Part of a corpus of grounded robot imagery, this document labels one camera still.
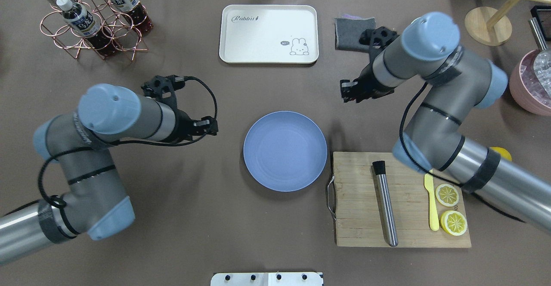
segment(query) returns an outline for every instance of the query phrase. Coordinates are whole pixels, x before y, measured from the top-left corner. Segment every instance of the white metal plate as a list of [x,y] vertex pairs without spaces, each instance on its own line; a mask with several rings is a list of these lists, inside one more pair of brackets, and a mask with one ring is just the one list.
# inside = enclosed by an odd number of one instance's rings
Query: white metal plate
[[316,10],[308,5],[229,5],[218,54],[226,63],[313,63],[319,56]]
[[210,286],[323,286],[323,274],[321,272],[215,274],[210,280]]

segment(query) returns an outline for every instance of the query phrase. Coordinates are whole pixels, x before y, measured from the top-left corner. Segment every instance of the lemon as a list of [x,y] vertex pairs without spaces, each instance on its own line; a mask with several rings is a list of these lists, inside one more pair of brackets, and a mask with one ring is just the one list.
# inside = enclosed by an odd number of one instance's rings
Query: lemon
[[501,147],[490,147],[490,148],[497,151],[505,159],[512,161],[513,158],[511,157],[511,154],[505,148],[501,148]]
[[436,189],[436,199],[445,207],[454,207],[459,203],[459,193],[450,184],[441,184]]
[[462,235],[467,231],[467,219],[455,210],[447,210],[440,217],[442,229],[451,235]]

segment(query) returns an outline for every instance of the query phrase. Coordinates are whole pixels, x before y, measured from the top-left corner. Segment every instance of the gray cloth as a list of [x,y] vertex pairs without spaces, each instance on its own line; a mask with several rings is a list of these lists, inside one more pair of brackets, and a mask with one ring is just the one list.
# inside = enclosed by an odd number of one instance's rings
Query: gray cloth
[[375,29],[375,18],[360,18],[347,16],[335,18],[335,48],[338,50],[353,50],[368,52],[368,46],[360,44],[360,35],[366,29]]

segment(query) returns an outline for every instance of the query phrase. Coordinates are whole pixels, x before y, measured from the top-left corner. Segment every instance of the blue plate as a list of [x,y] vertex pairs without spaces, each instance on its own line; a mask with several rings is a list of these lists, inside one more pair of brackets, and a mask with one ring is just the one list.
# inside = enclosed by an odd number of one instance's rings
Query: blue plate
[[305,115],[274,112],[248,131],[243,157],[260,184],[290,192],[318,178],[327,161],[327,143],[319,127]]

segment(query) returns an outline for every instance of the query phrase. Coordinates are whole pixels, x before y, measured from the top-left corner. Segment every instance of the robotic arm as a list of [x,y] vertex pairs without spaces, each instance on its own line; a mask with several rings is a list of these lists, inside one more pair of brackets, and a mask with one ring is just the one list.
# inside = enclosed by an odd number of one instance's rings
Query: robotic arm
[[124,87],[97,84],[81,97],[74,113],[41,125],[33,142],[44,159],[74,151],[56,158],[71,191],[0,219],[0,264],[80,233],[98,240],[130,226],[134,211],[108,148],[123,137],[179,143],[193,135],[216,135],[213,117],[194,121],[177,109],[174,92],[187,80],[197,79],[155,76],[142,86],[145,97]]
[[462,190],[551,233],[551,184],[457,131],[473,107],[486,108],[503,94],[506,74],[463,48],[459,28],[443,13],[416,19],[399,37],[391,33],[364,32],[360,42],[380,46],[381,54],[370,56],[357,79],[341,81],[344,101],[382,97],[421,76],[433,87],[405,128],[404,145],[400,140],[394,145],[394,156],[422,173],[446,172]]

